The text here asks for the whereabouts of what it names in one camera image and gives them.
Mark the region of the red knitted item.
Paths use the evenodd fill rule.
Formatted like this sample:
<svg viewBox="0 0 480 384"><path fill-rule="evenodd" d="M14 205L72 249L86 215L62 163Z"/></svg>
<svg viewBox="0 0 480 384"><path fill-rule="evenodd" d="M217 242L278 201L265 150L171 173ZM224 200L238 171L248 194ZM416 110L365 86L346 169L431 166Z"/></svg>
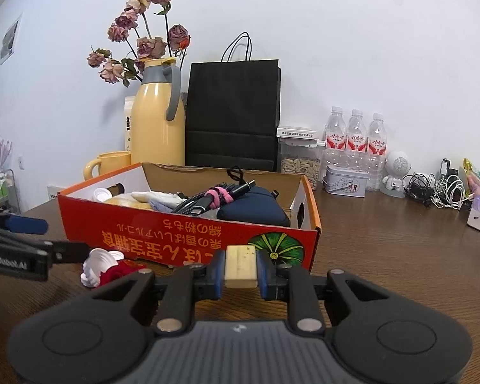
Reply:
<svg viewBox="0 0 480 384"><path fill-rule="evenodd" d="M100 273L100 286L109 284L131 273L141 269L146 269L145 264L138 264L131 260L119 260L116 265L109 267L106 271Z"/></svg>

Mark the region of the beige eraser block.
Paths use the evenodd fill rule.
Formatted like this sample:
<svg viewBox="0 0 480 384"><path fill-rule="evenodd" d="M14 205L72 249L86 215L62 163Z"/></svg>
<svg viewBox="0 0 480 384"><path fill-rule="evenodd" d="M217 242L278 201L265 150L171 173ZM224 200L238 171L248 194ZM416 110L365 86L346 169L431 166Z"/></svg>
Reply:
<svg viewBox="0 0 480 384"><path fill-rule="evenodd" d="M225 254L224 286L227 289L257 287L257 252L253 245L229 245Z"/></svg>

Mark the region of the navy blue pouch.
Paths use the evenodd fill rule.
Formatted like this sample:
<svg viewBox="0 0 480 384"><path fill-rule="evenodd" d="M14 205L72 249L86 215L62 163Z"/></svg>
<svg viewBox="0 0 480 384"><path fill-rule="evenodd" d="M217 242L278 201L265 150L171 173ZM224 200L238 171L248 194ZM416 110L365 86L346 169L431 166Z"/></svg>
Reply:
<svg viewBox="0 0 480 384"><path fill-rule="evenodd" d="M268 191L254 186L243 196L222 206L217 219L223 221L243 222L255 225L274 225L290 227L290 219L278 204L278 191Z"/></svg>

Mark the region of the white round cap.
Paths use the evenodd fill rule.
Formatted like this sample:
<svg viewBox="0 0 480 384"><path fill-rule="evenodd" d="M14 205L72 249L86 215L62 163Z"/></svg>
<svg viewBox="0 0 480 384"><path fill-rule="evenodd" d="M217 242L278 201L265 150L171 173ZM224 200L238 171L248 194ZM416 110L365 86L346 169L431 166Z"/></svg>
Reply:
<svg viewBox="0 0 480 384"><path fill-rule="evenodd" d="M112 192L107 188L96 188L92 193L92 200L94 202L105 203L113 197Z"/></svg>

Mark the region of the red cardboard box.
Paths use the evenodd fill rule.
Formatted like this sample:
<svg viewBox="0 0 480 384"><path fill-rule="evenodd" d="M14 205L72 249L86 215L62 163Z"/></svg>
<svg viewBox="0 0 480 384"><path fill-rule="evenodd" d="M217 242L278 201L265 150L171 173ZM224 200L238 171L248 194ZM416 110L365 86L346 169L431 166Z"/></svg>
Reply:
<svg viewBox="0 0 480 384"><path fill-rule="evenodd" d="M246 181L277 194L287 227L185 216L97 202L99 188L125 192L182 192L190 197L229 181L221 168L138 163L68 187L58 195L67 238L92 248L118 250L130 259L181 266L207 263L229 245L253 244L273 261L310 269L322 231L314 192L304 176L244 171Z"/></svg>

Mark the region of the yellow ceramic mug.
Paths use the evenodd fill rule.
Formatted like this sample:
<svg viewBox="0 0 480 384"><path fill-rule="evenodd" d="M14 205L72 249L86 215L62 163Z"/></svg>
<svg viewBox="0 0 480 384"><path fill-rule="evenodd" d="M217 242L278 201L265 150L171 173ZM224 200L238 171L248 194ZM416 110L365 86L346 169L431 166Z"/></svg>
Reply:
<svg viewBox="0 0 480 384"><path fill-rule="evenodd" d="M98 175L116 171L131 164L131 153L128 151L109 152L99 154L96 159L89 161L83 169L84 180L93 178L94 168Z"/></svg>

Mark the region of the white plush toy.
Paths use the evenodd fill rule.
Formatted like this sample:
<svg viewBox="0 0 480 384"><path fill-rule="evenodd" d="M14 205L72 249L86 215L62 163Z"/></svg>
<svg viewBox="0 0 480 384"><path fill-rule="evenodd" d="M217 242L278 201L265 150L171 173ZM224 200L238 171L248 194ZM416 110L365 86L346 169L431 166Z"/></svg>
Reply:
<svg viewBox="0 0 480 384"><path fill-rule="evenodd" d="M132 192L121 193L104 201L105 204L113 204L139 210L170 213L185 201L175 193L165 192Z"/></svg>

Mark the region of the white tin box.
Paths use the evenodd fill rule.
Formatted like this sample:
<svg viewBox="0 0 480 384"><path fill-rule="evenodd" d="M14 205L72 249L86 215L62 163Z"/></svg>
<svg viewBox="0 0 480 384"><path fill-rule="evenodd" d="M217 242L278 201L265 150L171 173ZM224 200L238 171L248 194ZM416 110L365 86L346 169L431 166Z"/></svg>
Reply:
<svg viewBox="0 0 480 384"><path fill-rule="evenodd" d="M323 187L327 193L352 198L366 196L367 182L367 172L335 165L328 165L323 177Z"/></svg>

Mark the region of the yellow thermos jug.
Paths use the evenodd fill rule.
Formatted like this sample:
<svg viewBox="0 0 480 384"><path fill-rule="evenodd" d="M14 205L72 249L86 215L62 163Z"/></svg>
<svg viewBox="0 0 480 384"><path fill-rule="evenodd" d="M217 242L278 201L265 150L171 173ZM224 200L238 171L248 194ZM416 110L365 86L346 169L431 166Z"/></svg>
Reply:
<svg viewBox="0 0 480 384"><path fill-rule="evenodd" d="M153 59L145 63L131 119L133 163L185 164L181 70L174 57Z"/></svg>

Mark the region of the white robot figurine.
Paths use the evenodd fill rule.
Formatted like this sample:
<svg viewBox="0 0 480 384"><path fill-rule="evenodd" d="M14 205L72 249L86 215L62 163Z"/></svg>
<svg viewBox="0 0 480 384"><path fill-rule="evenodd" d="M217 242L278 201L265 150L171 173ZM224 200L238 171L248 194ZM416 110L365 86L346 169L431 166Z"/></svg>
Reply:
<svg viewBox="0 0 480 384"><path fill-rule="evenodd" d="M391 151L386 156L385 170L387 174L381 181L380 191L390 197L404 198L404 179L411 167L412 165L407 154L398 150Z"/></svg>

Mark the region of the right water bottle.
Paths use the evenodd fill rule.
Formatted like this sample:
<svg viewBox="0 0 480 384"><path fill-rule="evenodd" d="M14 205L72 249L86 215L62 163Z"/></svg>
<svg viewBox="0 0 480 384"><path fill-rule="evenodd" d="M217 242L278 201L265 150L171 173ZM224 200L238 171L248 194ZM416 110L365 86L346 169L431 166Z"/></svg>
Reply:
<svg viewBox="0 0 480 384"><path fill-rule="evenodd" d="M382 114L374 113L368 127L368 182L367 189L375 192L380 189L388 135Z"/></svg>

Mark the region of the water bottle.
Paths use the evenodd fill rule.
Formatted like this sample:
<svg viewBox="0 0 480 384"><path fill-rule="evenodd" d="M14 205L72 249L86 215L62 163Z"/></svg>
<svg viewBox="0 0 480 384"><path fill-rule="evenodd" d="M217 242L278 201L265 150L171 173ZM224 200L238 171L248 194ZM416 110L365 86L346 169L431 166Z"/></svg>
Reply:
<svg viewBox="0 0 480 384"><path fill-rule="evenodd" d="M345 164L346 124L342 113L342 108L332 107L331 114L324 128L326 144L324 160L328 165L342 166Z"/></svg>
<svg viewBox="0 0 480 384"><path fill-rule="evenodd" d="M388 135L382 114L374 113L368 127L368 182L367 189L375 192L380 189Z"/></svg>
<svg viewBox="0 0 480 384"><path fill-rule="evenodd" d="M346 142L348 167L356 171L363 171L365 169L364 158L368 146L368 133L361 110L352 110L346 129Z"/></svg>

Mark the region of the colourful snack packets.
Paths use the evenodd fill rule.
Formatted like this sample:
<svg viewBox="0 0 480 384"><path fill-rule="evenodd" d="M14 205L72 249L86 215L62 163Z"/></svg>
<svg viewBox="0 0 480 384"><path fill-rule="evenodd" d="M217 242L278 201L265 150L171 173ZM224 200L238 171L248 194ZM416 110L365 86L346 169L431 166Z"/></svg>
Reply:
<svg viewBox="0 0 480 384"><path fill-rule="evenodd" d="M480 197L480 170L468 158L462 160L462 170L466 176L468 195Z"/></svg>

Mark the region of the left water bottle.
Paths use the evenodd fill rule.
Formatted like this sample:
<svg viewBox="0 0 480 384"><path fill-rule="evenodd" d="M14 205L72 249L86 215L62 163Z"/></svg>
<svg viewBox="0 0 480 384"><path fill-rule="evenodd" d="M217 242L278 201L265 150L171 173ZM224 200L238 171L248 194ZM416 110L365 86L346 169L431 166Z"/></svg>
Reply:
<svg viewBox="0 0 480 384"><path fill-rule="evenodd" d="M342 108L332 107L331 114L324 128L326 144L324 160L328 165L342 166L345 164L346 124L342 113Z"/></svg>

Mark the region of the middle water bottle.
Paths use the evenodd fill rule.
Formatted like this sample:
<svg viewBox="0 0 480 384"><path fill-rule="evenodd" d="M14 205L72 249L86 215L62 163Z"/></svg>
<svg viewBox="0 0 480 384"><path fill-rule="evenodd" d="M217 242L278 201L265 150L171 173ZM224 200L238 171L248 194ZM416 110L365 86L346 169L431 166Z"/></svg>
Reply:
<svg viewBox="0 0 480 384"><path fill-rule="evenodd" d="M346 129L346 142L348 167L356 171L363 171L365 169L364 158L368 146L368 133L361 110L352 110Z"/></svg>

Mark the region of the clear seed container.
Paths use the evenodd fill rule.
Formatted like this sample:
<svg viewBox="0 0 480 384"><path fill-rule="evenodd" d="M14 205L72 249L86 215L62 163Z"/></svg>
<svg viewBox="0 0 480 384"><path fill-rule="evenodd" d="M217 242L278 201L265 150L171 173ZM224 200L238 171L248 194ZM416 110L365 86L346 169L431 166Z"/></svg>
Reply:
<svg viewBox="0 0 480 384"><path fill-rule="evenodd" d="M324 142L318 133L306 127L279 126L280 172L306 176L312 189L319 182Z"/></svg>

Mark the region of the dried pink rose bouquet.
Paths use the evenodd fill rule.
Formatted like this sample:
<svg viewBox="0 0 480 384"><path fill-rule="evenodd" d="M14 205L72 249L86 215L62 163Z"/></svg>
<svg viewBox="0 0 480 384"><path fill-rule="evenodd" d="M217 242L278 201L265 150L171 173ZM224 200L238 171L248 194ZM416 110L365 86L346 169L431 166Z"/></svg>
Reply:
<svg viewBox="0 0 480 384"><path fill-rule="evenodd" d="M111 50L91 49L86 58L90 68L109 84L129 87L140 82L149 61L173 58L181 67L191 43L188 29L182 24L169 24L172 0L127 0L124 9L107 29L109 41L126 44L128 53L118 58Z"/></svg>

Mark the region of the black paper bag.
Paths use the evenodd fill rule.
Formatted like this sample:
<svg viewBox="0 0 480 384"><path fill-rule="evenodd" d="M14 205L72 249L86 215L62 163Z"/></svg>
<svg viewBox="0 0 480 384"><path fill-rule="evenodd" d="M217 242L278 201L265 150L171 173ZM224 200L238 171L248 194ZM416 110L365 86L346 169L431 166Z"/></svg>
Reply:
<svg viewBox="0 0 480 384"><path fill-rule="evenodd" d="M194 63L185 106L185 164L275 172L278 169L281 69L253 60L248 32L220 61Z"/></svg>

